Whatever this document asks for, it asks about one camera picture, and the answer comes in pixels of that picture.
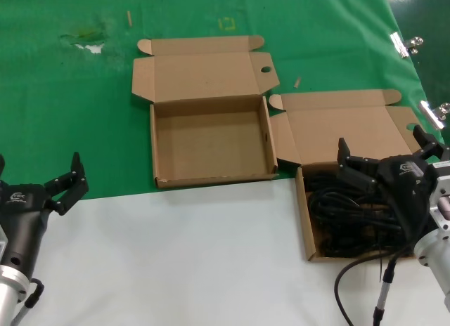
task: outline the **white tabletop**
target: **white tabletop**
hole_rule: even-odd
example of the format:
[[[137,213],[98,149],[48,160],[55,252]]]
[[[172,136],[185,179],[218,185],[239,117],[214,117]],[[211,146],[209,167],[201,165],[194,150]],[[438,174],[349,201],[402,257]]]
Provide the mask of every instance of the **white tabletop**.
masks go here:
[[[293,180],[112,197],[52,214],[23,326],[346,325],[346,264],[304,259]],[[346,274],[355,325],[372,325],[379,265]],[[448,324],[430,269],[402,261],[383,325]]]

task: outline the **cardboard box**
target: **cardboard box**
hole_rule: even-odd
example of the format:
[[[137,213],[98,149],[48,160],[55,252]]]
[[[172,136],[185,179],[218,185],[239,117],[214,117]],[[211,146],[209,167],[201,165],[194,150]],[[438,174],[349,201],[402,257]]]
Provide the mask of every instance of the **cardboard box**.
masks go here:
[[[270,180],[277,162],[265,91],[279,84],[260,36],[140,40],[133,93],[151,102],[159,188]]]
[[[338,141],[345,138],[355,156],[382,159],[411,154],[419,145],[409,124],[419,121],[409,107],[388,106],[401,99],[395,90],[338,91],[273,95],[271,118],[278,161],[300,166],[295,182],[306,257],[326,260],[319,246],[323,232],[310,219],[304,178],[337,171]]]

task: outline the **black cable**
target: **black cable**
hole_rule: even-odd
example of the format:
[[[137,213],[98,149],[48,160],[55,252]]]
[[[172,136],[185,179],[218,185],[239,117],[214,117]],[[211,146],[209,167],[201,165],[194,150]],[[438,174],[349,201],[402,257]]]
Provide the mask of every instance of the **black cable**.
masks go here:
[[[32,278],[31,282],[36,284],[36,289],[34,289],[34,292],[31,293],[31,295],[25,301],[24,306],[26,308],[33,308],[34,305],[36,305],[45,288],[44,284],[42,284],[42,282],[39,279]]]
[[[329,173],[307,179],[306,187],[311,217],[324,231],[324,256],[355,258],[404,244],[401,226],[380,192],[367,194]]]
[[[427,223],[428,223],[428,221],[430,219],[430,216],[428,215],[429,214],[429,208],[430,208],[430,203],[428,202],[428,198],[426,198],[425,194],[423,192],[421,192],[421,191],[418,191],[416,193],[420,193],[420,194],[423,195],[423,197],[424,197],[423,198],[423,201],[424,201],[423,203],[425,204],[425,215],[424,215],[424,218],[423,218],[421,224],[419,225],[419,229],[418,229],[416,235],[411,237],[411,239],[409,241],[407,241],[403,245],[403,247],[401,247],[397,251],[387,252],[387,253],[384,253],[384,254],[376,254],[374,256],[369,256],[369,257],[365,257],[365,258],[362,258],[362,259],[358,259],[358,260],[350,263],[349,265],[345,266],[339,272],[339,274],[337,275],[336,280],[335,280],[335,286],[334,286],[335,298],[336,298],[337,306],[339,307],[342,315],[344,316],[344,318],[347,321],[347,323],[349,324],[349,326],[354,326],[354,325],[353,325],[352,321],[350,320],[349,316],[347,315],[347,313],[345,312],[344,306],[342,305],[342,302],[341,302],[340,297],[339,297],[339,283],[340,283],[340,280],[341,280],[342,276],[349,269],[351,269],[351,268],[353,268],[353,267],[355,267],[355,266],[357,266],[357,265],[359,265],[361,263],[366,263],[367,261],[373,261],[373,260],[376,260],[376,259],[379,259],[379,258],[385,258],[385,257],[392,256],[392,258],[390,259],[390,261],[388,263],[388,266],[387,266],[390,270],[388,271],[388,274],[386,274],[386,272],[385,272],[385,275],[390,275],[390,272],[392,271],[392,278],[391,278],[391,281],[392,281],[393,276],[394,276],[394,268],[395,268],[395,265],[397,263],[397,259],[400,256],[402,256],[408,250],[409,247],[411,247],[412,243],[416,242],[416,240],[420,237],[420,234],[423,232],[423,229],[425,229],[425,227],[426,227],[426,225],[427,225]],[[374,320],[374,325],[379,325],[380,322],[381,322],[381,319],[383,318],[383,313],[377,313],[376,308],[375,308],[375,313],[374,313],[374,318],[375,317],[376,317],[376,320]]]
[[[337,302],[337,306],[339,306],[340,312],[342,313],[342,315],[344,316],[345,320],[347,321],[347,323],[349,324],[349,326],[354,326],[352,321],[350,320],[349,316],[347,315],[347,313],[345,312],[344,306],[342,305],[342,302],[340,300],[339,297],[339,283],[340,280],[342,278],[342,276],[351,268],[362,264],[362,263],[366,263],[367,261],[375,261],[376,259],[379,258],[385,258],[385,257],[389,257],[393,254],[395,254],[396,251],[392,251],[392,252],[385,252],[383,254],[375,254],[373,256],[368,256],[365,258],[361,258],[361,259],[357,259],[356,261],[350,263],[349,265],[345,266],[337,275],[336,280],[335,280],[335,287],[334,287],[334,292],[335,292],[335,298],[336,298],[336,302]]]

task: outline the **binder clip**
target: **binder clip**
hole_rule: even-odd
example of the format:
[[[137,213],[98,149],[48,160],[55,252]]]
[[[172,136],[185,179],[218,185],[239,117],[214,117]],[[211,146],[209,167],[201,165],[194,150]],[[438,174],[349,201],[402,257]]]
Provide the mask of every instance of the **binder clip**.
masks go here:
[[[432,109],[429,102],[422,100],[418,104],[419,110],[425,115],[429,123],[438,131],[445,127],[444,120],[450,113],[450,103],[443,103],[438,108]]]
[[[412,39],[402,41],[398,32],[391,34],[392,43],[402,58],[409,57],[410,54],[417,54],[417,46],[423,44],[423,39],[414,37]]]

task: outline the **coiled black cable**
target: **coiled black cable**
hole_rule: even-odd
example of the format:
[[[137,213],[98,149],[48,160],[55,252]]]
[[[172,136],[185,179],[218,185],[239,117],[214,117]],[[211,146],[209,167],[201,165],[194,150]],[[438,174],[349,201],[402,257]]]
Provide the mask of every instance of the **coiled black cable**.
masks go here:
[[[404,245],[401,226],[381,193],[368,195],[328,173],[311,177],[306,187],[309,212],[326,235],[324,256],[352,258]]]

